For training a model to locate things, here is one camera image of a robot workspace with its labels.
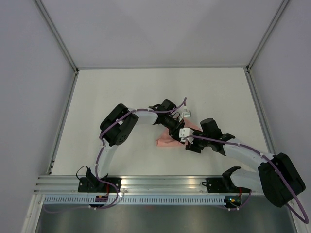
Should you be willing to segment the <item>pink cloth napkin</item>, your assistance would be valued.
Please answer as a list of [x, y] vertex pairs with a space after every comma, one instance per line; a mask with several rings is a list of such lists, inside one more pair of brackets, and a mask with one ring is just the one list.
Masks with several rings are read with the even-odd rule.
[[[185, 119], [185, 127], [186, 128], [193, 128], [195, 130], [201, 131], [202, 129], [197, 125], [193, 124], [191, 121]], [[182, 143], [179, 141], [174, 140], [169, 136], [169, 130], [166, 129], [160, 137], [155, 141], [157, 147], [179, 147], [183, 146]]]

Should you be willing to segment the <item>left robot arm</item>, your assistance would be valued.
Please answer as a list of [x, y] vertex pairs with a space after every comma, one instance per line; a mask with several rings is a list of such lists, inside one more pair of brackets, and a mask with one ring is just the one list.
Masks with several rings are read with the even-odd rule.
[[174, 118], [173, 114], [181, 107], [186, 107], [186, 100], [184, 98], [183, 102], [176, 106], [165, 99], [161, 104], [138, 109], [118, 104], [100, 124], [99, 139], [102, 146], [94, 166], [88, 168], [86, 172], [89, 187], [95, 192], [102, 192], [105, 189], [107, 183], [105, 176], [108, 175], [108, 168], [117, 147], [126, 141], [138, 124], [162, 125], [168, 130], [172, 140], [181, 143], [179, 131], [185, 126], [185, 121], [181, 117]]

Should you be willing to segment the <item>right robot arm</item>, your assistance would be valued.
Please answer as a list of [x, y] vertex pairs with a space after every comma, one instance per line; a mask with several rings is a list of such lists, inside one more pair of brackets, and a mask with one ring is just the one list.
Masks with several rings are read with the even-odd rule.
[[200, 153], [210, 147], [225, 157], [235, 159], [250, 170], [233, 166], [222, 173], [222, 187], [228, 192], [252, 190], [265, 195], [271, 204], [282, 207], [305, 191], [301, 176], [284, 153], [264, 153], [244, 144], [231, 134], [222, 133], [212, 118], [201, 121], [201, 130], [183, 128], [179, 138], [187, 142], [186, 149]]

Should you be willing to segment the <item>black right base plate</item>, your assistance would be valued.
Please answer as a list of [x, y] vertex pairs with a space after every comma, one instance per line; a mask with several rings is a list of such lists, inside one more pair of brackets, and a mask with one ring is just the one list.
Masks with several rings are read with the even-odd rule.
[[247, 188], [226, 187], [222, 177], [208, 177], [205, 179], [205, 182], [202, 182], [202, 184], [205, 184], [208, 193], [240, 194], [241, 192], [243, 194], [250, 192]]

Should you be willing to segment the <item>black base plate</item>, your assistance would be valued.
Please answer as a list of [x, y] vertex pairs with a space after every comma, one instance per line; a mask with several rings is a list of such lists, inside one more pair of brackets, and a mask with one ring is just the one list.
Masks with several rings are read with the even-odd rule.
[[202, 184], [205, 184], [208, 193], [240, 194], [241, 192], [243, 194], [250, 192], [247, 188], [226, 187], [222, 177], [208, 177], [205, 179], [205, 182], [202, 182]]
[[[112, 183], [118, 191], [120, 191], [121, 188], [121, 181], [122, 179], [120, 177], [108, 177], [106, 178], [106, 181], [109, 183]], [[116, 193], [116, 189], [106, 183], [102, 183], [99, 181], [96, 181], [95, 184], [92, 184], [86, 177], [83, 177], [79, 181], [78, 185], [78, 192], [79, 193]]]

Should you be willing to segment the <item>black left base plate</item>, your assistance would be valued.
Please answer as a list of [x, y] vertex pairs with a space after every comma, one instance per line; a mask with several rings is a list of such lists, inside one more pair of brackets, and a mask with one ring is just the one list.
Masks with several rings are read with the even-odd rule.
[[[121, 181], [122, 179], [120, 177], [108, 177], [106, 178], [106, 181], [109, 183], [112, 183], [118, 191], [120, 191], [121, 188]], [[78, 185], [78, 192], [79, 193], [116, 193], [116, 189], [106, 183], [102, 183], [99, 181], [96, 181], [95, 184], [92, 184], [86, 177], [83, 177], [79, 181]]]

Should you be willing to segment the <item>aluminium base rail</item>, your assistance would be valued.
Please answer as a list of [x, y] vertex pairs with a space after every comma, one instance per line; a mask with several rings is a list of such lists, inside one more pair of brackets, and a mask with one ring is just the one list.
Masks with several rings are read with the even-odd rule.
[[[129, 195], [211, 195], [205, 179], [221, 176], [121, 176], [120, 191]], [[74, 175], [42, 175], [33, 187], [35, 194], [77, 194], [79, 179]]]

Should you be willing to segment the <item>right aluminium frame post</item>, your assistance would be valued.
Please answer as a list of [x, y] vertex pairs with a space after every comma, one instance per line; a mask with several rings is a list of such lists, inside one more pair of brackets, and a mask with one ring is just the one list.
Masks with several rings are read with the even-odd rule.
[[276, 25], [280, 21], [282, 15], [284, 14], [286, 8], [288, 7], [291, 0], [282, 0], [279, 7], [277, 8], [272, 20], [270, 21], [268, 28], [265, 30], [259, 44], [257, 45], [252, 57], [250, 58], [248, 64], [245, 66], [245, 71], [250, 72], [251, 68], [254, 66], [256, 60], [258, 59], [261, 51], [263, 50], [264, 46], [266, 45], [268, 39], [270, 38], [271, 34], [273, 33]]

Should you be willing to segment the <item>aluminium frame post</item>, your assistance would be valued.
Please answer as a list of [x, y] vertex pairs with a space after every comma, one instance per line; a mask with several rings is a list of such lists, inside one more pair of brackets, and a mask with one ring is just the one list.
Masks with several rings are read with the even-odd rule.
[[258, 59], [261, 51], [263, 50], [264, 46], [266, 45], [268, 39], [270, 38], [271, 34], [273, 33], [276, 25], [280, 21], [282, 15], [284, 14], [286, 8], [288, 7], [291, 0], [282, 0], [279, 7], [277, 8], [272, 20], [270, 21], [268, 28], [265, 30], [259, 44], [257, 45], [252, 57], [250, 58], [248, 64], [245, 66], [245, 71], [250, 72], [251, 68], [254, 66], [256, 60]]
[[79, 68], [77, 67], [76, 63], [74, 62], [64, 40], [62, 39], [56, 25], [54, 24], [54, 21], [52, 17], [50, 16], [46, 6], [44, 5], [42, 0], [34, 0], [33, 3], [39, 10], [39, 13], [41, 14], [43, 20], [45, 21], [46, 25], [48, 26], [49, 30], [51, 31], [54, 39], [56, 40], [62, 54], [64, 55], [66, 61], [70, 65], [71, 69], [75, 74], [78, 73]]

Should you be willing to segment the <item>left aluminium frame post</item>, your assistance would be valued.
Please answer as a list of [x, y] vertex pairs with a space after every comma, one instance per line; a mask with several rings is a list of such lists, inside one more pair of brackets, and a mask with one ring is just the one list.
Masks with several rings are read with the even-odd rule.
[[48, 26], [49, 30], [51, 31], [54, 39], [56, 40], [62, 54], [64, 55], [66, 61], [70, 65], [71, 69], [75, 74], [78, 73], [79, 68], [77, 67], [76, 63], [74, 62], [64, 40], [62, 39], [56, 25], [54, 24], [54, 21], [52, 17], [50, 16], [46, 6], [44, 5], [42, 0], [34, 0], [33, 3], [39, 10], [39, 13], [41, 14], [43, 20], [45, 21], [46, 25]]

